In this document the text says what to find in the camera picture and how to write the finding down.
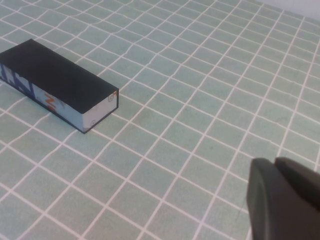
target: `grid pattern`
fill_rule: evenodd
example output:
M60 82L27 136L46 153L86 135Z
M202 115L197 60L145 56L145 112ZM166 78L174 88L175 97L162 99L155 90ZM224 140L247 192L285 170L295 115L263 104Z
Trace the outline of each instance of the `grid pattern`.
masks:
M249 240L250 160L320 172L320 22L249 0L2 0L120 88L83 135L0 82L0 239Z

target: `rectangular box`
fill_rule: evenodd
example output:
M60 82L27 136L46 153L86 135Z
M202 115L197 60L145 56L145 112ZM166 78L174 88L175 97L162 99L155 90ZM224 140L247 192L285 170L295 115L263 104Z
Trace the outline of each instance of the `rectangular box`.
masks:
M0 78L82 133L119 107L117 87L32 39L0 53Z

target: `tile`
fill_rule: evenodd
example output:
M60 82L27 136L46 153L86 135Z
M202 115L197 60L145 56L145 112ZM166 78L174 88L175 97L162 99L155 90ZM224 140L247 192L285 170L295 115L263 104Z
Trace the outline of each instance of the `tile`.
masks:
M89 131L86 134L76 132L66 141L66 144L94 159L108 142L109 140L106 138L93 131Z
M143 69L136 77L135 80L145 84L153 89L160 89L163 84L167 81L168 77L161 75L151 69Z
M239 208L246 202L247 183L239 178L228 174L223 181L218 195Z
M249 133L244 139L240 150L254 158L275 159L278 148L269 140L258 138Z
M163 204L147 229L161 239L186 240L192 239L197 226L189 217Z
M250 128L250 132L280 145L286 129L277 123L257 117Z
M204 92L197 91L188 104L214 116L219 111L222 103L223 102L221 100L215 97Z
M198 60L194 57L191 57L184 65L203 74L208 74L213 68L211 64Z
M251 158L243 153L238 153L232 163L230 171L240 178L249 180Z
M278 91L271 88L266 96L267 99L272 100L280 105L286 106L292 110L295 109L298 99L288 93Z
M151 100L151 102L148 103L147 106L173 118L182 108L183 104L161 93L158 93Z
M101 209L102 207L90 198L70 188L48 213L67 227L82 234Z
M125 58L142 65L148 64L154 56L155 54L153 52L150 52L137 45L133 45L124 55Z
M219 113L218 118L246 130L251 123L253 114L226 104Z
M230 47L229 44L223 43L221 41L217 41L213 38L208 38L202 46L207 49L211 49L220 54L224 54Z
M200 137L200 133L177 122L174 122L163 135L163 138L188 151L192 151L196 147Z
M222 58L218 66L239 75L243 74L247 68L245 63L233 60L226 56Z
M41 120L41 122L36 125L36 128L60 141L63 141L75 130L68 123L53 114Z
M107 52L102 48L96 48L94 51L90 52L86 57L106 67L111 65L118 58L118 56L116 56L115 54Z
M112 171L127 177L140 160L140 156L132 151L111 143L98 157L97 162Z
M37 168L15 189L20 196L46 210L67 187L48 172Z
M122 90L121 94L141 103L147 103L156 92L148 87L145 87L137 82L131 81Z
M157 164L178 173L189 157L189 153L160 139L147 157Z
M178 67L178 64L162 56L156 56L149 64L149 68L167 76L174 74Z
M58 143L35 130L31 130L11 146L38 163L53 151Z
M187 102L194 91L194 88L173 79L170 79L169 82L161 89L162 93L182 102Z
M252 62L252 66L275 74L277 73L280 64L263 57L256 56Z
M264 97L268 87L266 85L262 85L256 81L252 81L248 78L243 77L237 85L238 88L245 90L249 93L253 93L255 95Z
M290 129L318 143L320 142L320 124L304 116L294 115Z
M156 135L160 135L170 122L171 120L169 118L148 108L143 109L133 120L133 123Z
M207 77L200 89L210 95L215 96L216 98L225 100L231 93L232 87L221 81Z
M238 89L235 89L228 99L229 103L252 113L255 113L258 110L261 101L261 98Z
M254 58L254 55L252 53L243 51L235 47L231 47L226 53L226 56L246 64L249 64Z
M110 235L114 237L114 240L134 240L139 233L138 228L113 212L105 210L85 238L88 240L103 240L106 235Z
M143 160L130 180L161 198L174 178L175 176L168 171Z
M23 240L76 240L77 238L47 217L43 217L24 237Z
M112 200L110 207L135 223L144 226L158 203L156 198L127 183Z
M311 160L312 162L316 161L319 151L319 144L291 131L288 132L283 147Z
M244 137L245 132L216 119L209 129L207 135L231 147L237 148Z
M102 44L109 34L96 27L89 26L83 33L79 35L79 38L86 40L94 45Z
M224 42L226 44L232 44L236 40L236 36L222 31L220 29L216 29L211 35L211 38Z
M210 76L230 85L235 85L240 79L240 76L230 71L224 70L220 67L215 67L214 70L210 73Z
M0 156L0 183L8 188L15 186L34 167L31 162L9 149L5 149Z
M258 52L258 55L260 55L266 59L275 61L277 63L282 63L283 59L285 58L284 53L282 53L280 51L276 51L276 50L269 48L269 47L265 47L265 46L263 46L260 49L260 51Z
M61 146L41 165L71 182L88 164L89 160L69 148Z
M186 106L176 119L200 132L205 132L212 121L211 116L190 106Z
M218 165L227 168L235 151L213 139L205 137L195 151L195 154Z
M211 193L215 193L224 173L222 169L193 156L181 176Z
M178 179L166 197L168 203L201 220L205 214L212 195L200 188Z
M287 127L293 112L269 101L264 101L258 115L283 127Z
M219 199L214 201L205 222L223 233L232 233L235 239L245 239L250 227L248 214Z
M0 204L0 231L10 239L18 238L40 213L10 194Z
M95 199L106 203L118 190L123 180L102 167L92 164L74 185Z

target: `green tile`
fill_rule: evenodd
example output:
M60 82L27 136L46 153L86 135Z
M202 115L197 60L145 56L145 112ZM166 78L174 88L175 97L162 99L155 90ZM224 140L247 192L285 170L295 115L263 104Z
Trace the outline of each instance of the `green tile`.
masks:
M251 123L253 114L226 104L219 113L218 118L246 130Z
M240 76L226 71L220 67L215 67L214 70L210 73L210 76L231 85L235 85L240 78Z
M277 123L257 117L250 128L250 132L280 145L286 129Z
M250 111L252 113L255 113L258 110L258 107L260 106L261 101L262 101L261 98L238 89L235 89L232 92L230 98L228 99L229 103L236 105L247 111Z
M149 192L162 197L175 176L149 161L142 161L130 180Z
M225 122L215 120L207 134L231 147L237 148L245 132Z
M123 180L120 177L93 164L76 180L74 185L106 203L122 183Z
M191 57L184 65L203 74L208 74L213 68L211 64L198 60L194 57Z
M230 171L240 178L249 180L251 158L243 153L238 153L233 161Z
M262 85L258 82L252 81L248 78L243 77L240 82L237 85L238 88L245 90L247 92L259 95L261 97L264 97L268 87L265 85Z
M133 123L156 135L160 135L170 122L169 118L147 108L143 109L133 120Z
M205 137L195 154L222 167L227 168L235 151L213 139Z
M212 121L212 117L204 114L193 107L186 106L178 115L177 120L198 130L205 132Z
M108 142L106 138L93 131L89 131L86 134L77 131L66 141L66 144L94 159Z
M292 111L269 101L263 102L258 113L259 116L275 122L283 127L288 126L292 114Z
M71 182L89 162L89 160L69 148L61 146L41 165L68 182Z
M102 44L109 36L107 32L101 31L100 29L89 26L87 30L79 35L79 38L86 40L94 45Z
M199 220L205 214L211 199L211 194L183 179L178 179L174 183L170 193L166 197L169 203Z
M247 68L247 64L231 59L227 56L223 57L218 66L239 75L243 74Z
M245 239L250 228L248 214L216 199L205 222L223 233L232 233L232 238Z
M278 146L270 141L263 140L249 133L241 146L241 151L254 158L274 159L278 148Z
M140 160L140 156L124 147L111 143L97 161L116 173L127 177Z
M218 195L239 208L246 201L247 183L239 178L228 174L223 181Z
M163 204L147 229L162 239L186 240L192 239L197 227L195 221Z
M292 110L295 109L298 99L288 93L271 88L267 94L267 99L272 100L280 105L286 106Z
M188 156L186 151L163 140L159 140L147 155L152 161L175 173L180 171Z
M0 231L10 239L16 239L24 233L40 216L17 197L10 194L0 204Z
M63 229L47 217L43 217L31 230L23 237L24 240L76 240L77 237Z
M23 198L42 210L47 209L67 187L48 172L37 168L15 189Z
M151 102L148 103L148 107L172 118L179 112L182 106L182 103L161 93L158 93Z
M136 100L141 104L145 104L156 92L146 86L143 86L137 82L131 81L125 88L121 91L121 94Z
M34 165L15 152L5 149L0 153L0 183L8 188L16 185Z
M54 150L58 143L35 130L31 130L11 146L38 163Z
M200 140L201 135L180 123L174 122L163 137L188 151L192 151Z
M291 131L288 132L283 147L311 160L312 162L316 161L319 151L319 144Z
M199 185L200 187L215 193L224 171L193 156L185 166L181 176Z
M70 188L50 209L49 214L78 234L82 234L101 209L102 206Z
M88 240L104 240L107 235L113 236L115 240L135 240L140 230L124 220L122 217L105 210L86 234Z
M161 89L161 92L164 94L182 102L187 102L194 91L194 88L173 79L169 80L169 82Z
M125 58L142 65L148 64L154 56L155 54L153 52L150 52L137 45L133 45L124 55Z
M135 223L144 226L158 203L156 198L127 183L112 200L110 207Z
M142 155L149 150L156 139L157 138L154 135L151 135L134 125L128 125L116 138L120 143Z

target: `box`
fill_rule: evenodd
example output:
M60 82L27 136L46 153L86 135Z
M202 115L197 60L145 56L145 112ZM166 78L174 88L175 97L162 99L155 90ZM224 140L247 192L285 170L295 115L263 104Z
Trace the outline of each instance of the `box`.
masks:
M0 53L0 78L82 133L119 107L117 87L32 39Z

